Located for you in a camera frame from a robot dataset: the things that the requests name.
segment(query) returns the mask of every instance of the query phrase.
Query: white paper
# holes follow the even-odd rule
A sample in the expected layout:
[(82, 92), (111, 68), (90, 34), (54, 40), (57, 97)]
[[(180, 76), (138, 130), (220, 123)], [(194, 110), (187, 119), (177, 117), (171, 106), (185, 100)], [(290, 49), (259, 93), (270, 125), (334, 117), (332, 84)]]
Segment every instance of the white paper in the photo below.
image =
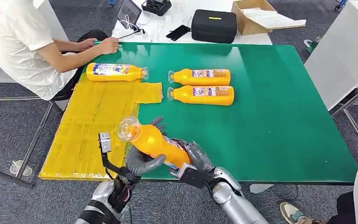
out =
[(293, 20), (276, 11), (262, 10), (261, 8), (246, 8), (241, 11), (248, 19), (267, 29), (302, 27), (306, 23), (306, 20)]
[(272, 16), (278, 14), (277, 11), (267, 11), (261, 8), (246, 8), (241, 9), (241, 11), (246, 17)]
[(292, 20), (281, 14), (274, 16), (249, 17), (250, 20), (267, 29), (305, 26), (306, 20)]

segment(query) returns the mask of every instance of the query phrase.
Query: man's hand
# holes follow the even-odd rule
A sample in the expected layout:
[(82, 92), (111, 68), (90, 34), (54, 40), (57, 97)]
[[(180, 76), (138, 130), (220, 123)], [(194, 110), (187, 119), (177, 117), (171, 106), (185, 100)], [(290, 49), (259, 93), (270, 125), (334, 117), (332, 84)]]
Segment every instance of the man's hand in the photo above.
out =
[(76, 48), (77, 48), (76, 51), (82, 52), (82, 51), (92, 48), (94, 46), (94, 41), (96, 41), (96, 38), (89, 38), (82, 42), (76, 43)]
[(118, 49), (118, 39), (108, 37), (95, 46), (101, 55), (114, 54)]

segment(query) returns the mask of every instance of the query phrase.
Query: white t-shirt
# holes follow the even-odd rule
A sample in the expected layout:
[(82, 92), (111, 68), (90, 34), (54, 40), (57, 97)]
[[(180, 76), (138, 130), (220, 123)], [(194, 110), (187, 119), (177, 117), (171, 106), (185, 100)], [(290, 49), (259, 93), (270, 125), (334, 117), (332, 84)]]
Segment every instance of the white t-shirt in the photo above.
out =
[(60, 73), (37, 53), (50, 43), (50, 29), (32, 0), (0, 0), (0, 67), (44, 100), (54, 97), (76, 72)]

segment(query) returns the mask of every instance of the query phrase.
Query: black case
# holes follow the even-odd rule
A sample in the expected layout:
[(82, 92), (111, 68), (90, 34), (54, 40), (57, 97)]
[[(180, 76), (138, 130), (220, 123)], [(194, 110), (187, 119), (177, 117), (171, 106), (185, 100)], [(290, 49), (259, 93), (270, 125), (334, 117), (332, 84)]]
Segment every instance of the black case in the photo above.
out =
[(235, 13), (197, 9), (191, 29), (194, 40), (232, 43), (237, 34), (237, 17)]
[(169, 8), (171, 8), (171, 1), (164, 1), (164, 3), (160, 3), (158, 1), (149, 0), (146, 1), (146, 5), (142, 4), (141, 7), (144, 11), (148, 11), (154, 13), (158, 16), (163, 16)]

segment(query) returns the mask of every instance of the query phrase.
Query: orange bottle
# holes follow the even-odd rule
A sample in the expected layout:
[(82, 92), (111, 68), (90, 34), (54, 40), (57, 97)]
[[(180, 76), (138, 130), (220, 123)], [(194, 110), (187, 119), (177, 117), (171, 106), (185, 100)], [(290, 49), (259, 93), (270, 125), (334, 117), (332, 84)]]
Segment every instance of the orange bottle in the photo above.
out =
[(189, 86), (168, 88), (168, 100), (179, 100), (186, 104), (209, 104), (229, 106), (234, 101), (231, 86)]
[(131, 142), (139, 151), (153, 158), (164, 154), (164, 163), (172, 168), (181, 168), (183, 163), (190, 164), (189, 156), (182, 146), (162, 135), (155, 126), (140, 124), (135, 117), (123, 119), (117, 135), (120, 140)]
[(147, 68), (129, 64), (90, 63), (86, 68), (87, 78), (91, 81), (128, 81), (147, 79)]
[(182, 85), (230, 85), (231, 74), (227, 69), (169, 71), (169, 83)]

